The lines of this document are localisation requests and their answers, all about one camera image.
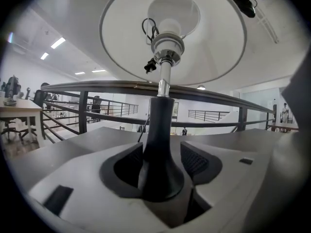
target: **electrical wire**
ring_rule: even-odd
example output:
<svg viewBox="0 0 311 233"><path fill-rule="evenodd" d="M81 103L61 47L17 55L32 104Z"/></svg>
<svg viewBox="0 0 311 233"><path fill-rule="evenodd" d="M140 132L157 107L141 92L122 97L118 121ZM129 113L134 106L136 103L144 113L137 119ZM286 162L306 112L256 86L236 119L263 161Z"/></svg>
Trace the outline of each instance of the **electrical wire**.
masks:
<svg viewBox="0 0 311 233"><path fill-rule="evenodd" d="M150 20L150 21L152 21L153 24L154 24L154 25L152 26L152 29L151 29L151 33L152 33L151 37L146 33L146 31L145 31L145 29L144 29L144 22L145 22L146 20ZM158 30L157 27L156 27L156 22L155 22L152 18L146 18L146 19L144 19L144 20L142 21L142 23L141 23L141 28L142 28L142 31L144 32L144 34L147 35L147 37L148 37L148 39L150 40L150 42L152 42L152 41L154 40L154 38L159 34L159 30Z"/></svg>
<svg viewBox="0 0 311 233"><path fill-rule="evenodd" d="M147 125L149 119L150 119L150 115L148 116L148 118L147 118L147 120L146 120L146 122L145 122L145 125L144 125L144 127L142 128L142 131L141 131L141 133L140 133L140 136L139 136L137 142L140 142L140 139L141 139L141 137L142 137L142 133L144 132L144 130L145 130L145 128L146 128L146 125Z"/></svg>
<svg viewBox="0 0 311 233"><path fill-rule="evenodd" d="M256 2L256 5L255 5L255 7L254 8L256 8L257 7L257 5L258 5L258 3L257 3L257 1L256 0L254 0L255 2Z"/></svg>

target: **fluorescent light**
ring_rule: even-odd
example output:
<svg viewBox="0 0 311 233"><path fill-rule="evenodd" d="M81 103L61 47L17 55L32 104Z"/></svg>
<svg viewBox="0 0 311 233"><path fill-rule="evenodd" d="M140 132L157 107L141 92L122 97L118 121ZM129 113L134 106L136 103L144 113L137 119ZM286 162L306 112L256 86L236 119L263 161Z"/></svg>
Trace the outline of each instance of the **fluorescent light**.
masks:
<svg viewBox="0 0 311 233"><path fill-rule="evenodd" d="M47 52L45 52L42 56L41 56L41 60L44 60L49 54Z"/></svg>
<svg viewBox="0 0 311 233"><path fill-rule="evenodd" d="M197 89L198 90L205 90L205 87L204 87L204 85L199 85Z"/></svg>
<svg viewBox="0 0 311 233"><path fill-rule="evenodd" d="M106 72L106 70L102 69L102 70L93 70L92 72Z"/></svg>
<svg viewBox="0 0 311 233"><path fill-rule="evenodd" d="M8 42L12 43L12 40L13 40L13 32L10 32Z"/></svg>
<svg viewBox="0 0 311 233"><path fill-rule="evenodd" d="M60 44L62 44L64 41L65 41L65 39L61 37L58 41L56 41L56 42L51 46L51 48L53 48L53 49L57 48L57 47L58 47Z"/></svg>

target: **handrail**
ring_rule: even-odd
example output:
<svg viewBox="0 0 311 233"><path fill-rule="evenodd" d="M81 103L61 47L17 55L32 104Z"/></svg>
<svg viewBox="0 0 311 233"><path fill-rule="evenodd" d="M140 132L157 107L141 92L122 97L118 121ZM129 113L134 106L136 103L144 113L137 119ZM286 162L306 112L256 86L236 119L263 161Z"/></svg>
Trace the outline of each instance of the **handrail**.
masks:
<svg viewBox="0 0 311 233"><path fill-rule="evenodd" d="M43 91L47 92L105 92L105 93L122 93L144 96L156 96L158 85L155 83L136 82L136 81L81 81L63 84L52 84L42 87ZM217 103L234 107L242 107L256 111L273 113L263 106L251 103L242 99L231 97L228 95L198 90L194 88L172 85L170 87L170 97L173 99L194 100L209 103Z"/></svg>
<svg viewBox="0 0 311 233"><path fill-rule="evenodd" d="M124 102L118 102L113 100L105 100L101 98L94 98L89 97L89 92L100 92L100 93L122 93L122 94L135 94L135 95L144 95L144 96L156 96L157 95L157 85L153 83L146 83L146 82L132 82L132 81L86 81L86 82L74 82L74 83L64 83L64 84L56 84L56 85L47 85L42 87L40 91L40 106L43 107L43 104L47 104L58 108L58 110L43 110L43 111L69 111L77 114L79 121L69 124L63 124L57 121L61 118L52 118L41 112L41 128L43 131L48 129L51 131L57 138L63 140L61 136L57 133L53 132L52 128L63 127L65 129L70 129L68 125L79 124L79 131L75 131L70 129L71 132L76 134L82 134L87 131L86 124L89 121L94 121L97 119L104 119L110 121L117 121L122 123L131 123L131 124L145 124L144 119L137 119L137 118L129 118L123 117L125 115L130 115L138 112L138 105L128 104ZM72 96L79 98L79 102L66 102L66 101L44 101L43 93L44 92L51 92L66 96ZM233 107L239 107L239 120L238 122L234 123L220 123L218 122L223 116L228 114L229 112L224 111L194 111L189 110L189 117L193 116L194 118L202 119L204 123L193 123L193 122L172 122L172 127L190 127L190 128L215 128L215 127L236 127L237 131L245 130L246 125L249 124L256 124L261 122L268 123L269 120L269 113L273 113L272 110L264 108L260 105L241 100L238 98L234 98L231 96L227 96L224 94L219 94L215 92L209 91L202 91L197 90L194 88L189 87L182 87L182 86L174 86L172 85L170 88L170 97L175 99L183 99L183 100L194 100L194 101L202 101L202 102L209 102L209 103L217 103L222 105L228 105ZM87 109L88 99L93 100L101 100L108 102L107 104L101 104L102 106L107 106L106 109L98 109L96 111L104 110L105 114L99 114L92 112L92 110ZM69 108L67 106L62 106L60 104L78 104L78 109ZM256 110L267 113L267 120L261 121L252 121L247 122L247 110ZM44 120L52 120L58 126L49 127L46 123L43 122L43 115L47 116L48 119ZM92 117L93 120L87 120L87 117Z"/></svg>
<svg viewBox="0 0 311 233"><path fill-rule="evenodd" d="M227 111L188 110L188 117L198 119L198 120L208 121L208 122L214 122L214 121L219 121L224 116L226 116L228 113L230 113L230 112L227 112Z"/></svg>
<svg viewBox="0 0 311 233"><path fill-rule="evenodd" d="M230 133L233 133L233 132L235 132L236 130L237 130L237 126L235 126L234 128L233 128L233 130L230 132Z"/></svg>

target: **floor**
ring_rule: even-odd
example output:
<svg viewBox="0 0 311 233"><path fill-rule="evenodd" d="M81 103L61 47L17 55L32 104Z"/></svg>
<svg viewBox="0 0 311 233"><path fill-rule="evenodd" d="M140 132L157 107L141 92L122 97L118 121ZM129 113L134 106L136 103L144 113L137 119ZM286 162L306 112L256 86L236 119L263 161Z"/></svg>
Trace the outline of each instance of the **floor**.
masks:
<svg viewBox="0 0 311 233"><path fill-rule="evenodd" d="M69 115L66 115L67 117L70 116L75 116L75 114L70 113ZM64 124L68 124L68 123L74 123L76 121L78 121L78 118L66 118L66 119L60 119L60 122L64 123ZM56 123L54 123L53 121L44 121L48 126L53 127L53 126L57 126ZM109 128L116 128L118 129L121 123L118 122L110 122L110 121L100 121L100 122L90 122L87 124L87 131L92 131L94 129L98 129L100 127L109 127ZM15 119L13 120L13 123L10 124L10 127L14 127L16 128L16 130L20 131L20 130L24 130L27 129L27 126L25 125L24 122L20 121L19 119ZM77 131L79 131L79 124L74 124L74 125L70 125L70 127L72 129L75 129ZM59 128L54 128L53 129L55 132L57 132L60 136L62 136L64 139L68 139L71 137L76 136L76 134L65 130L62 127ZM56 138L56 136L54 136L50 131L46 130L45 131L55 142L59 142L60 140L58 138ZM33 151L35 149L39 148L39 145L36 141L36 136L33 135L33 140L31 141L29 138L29 134L27 134L24 138L23 138L23 142L21 142L18 134L16 133L10 133L10 141L8 141L8 134L4 134L1 136L2 137L2 141L4 143L4 147L5 147L5 155L7 158L12 159L15 158L17 156L21 156L25 153L28 153L30 151ZM52 144L52 142L50 140L48 140L46 138L45 140L45 146Z"/></svg>
<svg viewBox="0 0 311 233"><path fill-rule="evenodd" d="M16 133L10 133L11 141L8 141L8 134L1 137L5 148L4 154L7 158L14 158L39 148L35 136L33 137L33 142L30 141L28 136L25 136L23 142L21 142Z"/></svg>

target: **ceiling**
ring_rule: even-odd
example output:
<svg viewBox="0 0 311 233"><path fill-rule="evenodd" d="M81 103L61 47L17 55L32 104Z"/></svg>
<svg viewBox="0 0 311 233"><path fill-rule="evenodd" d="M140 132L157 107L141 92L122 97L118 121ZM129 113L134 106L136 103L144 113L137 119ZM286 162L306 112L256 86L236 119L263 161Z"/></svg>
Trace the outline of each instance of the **ceiling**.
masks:
<svg viewBox="0 0 311 233"><path fill-rule="evenodd" d="M28 8L16 22L10 48L27 58L38 60L43 66L48 65L77 80L112 77L107 71L93 73L92 70L103 68L76 48L68 39L52 49L51 45L60 37L62 35L59 32L31 8ZM49 55L44 60L40 60L45 52ZM77 72L85 72L85 74L75 75Z"/></svg>
<svg viewBox="0 0 311 233"><path fill-rule="evenodd" d="M67 39L62 44L63 46L56 48L55 53L51 53L46 58L47 62L48 58L52 60L51 57L54 54L55 65L59 62L58 57L60 62L63 62L71 55L71 60L68 60L70 65L63 67L66 73L72 74L82 71L83 68L91 70L98 65L109 70L109 73L118 79L139 80L111 61L101 45L99 21L108 1L35 0L31 8ZM241 61L225 76L204 83L207 89L233 90L288 77L295 72L305 57L310 44L310 35L304 27L303 20L291 4L287 0L257 0L257 2L257 17L243 16L247 27L247 43ZM116 24L116 33L122 31L125 26ZM55 31L55 39L60 36L57 32ZM51 50L48 47L53 43L52 37L44 37L44 33L42 37L49 39L48 42L41 43L43 48ZM69 53L65 56L65 50L62 52L61 49L67 45L75 48L79 53Z"/></svg>

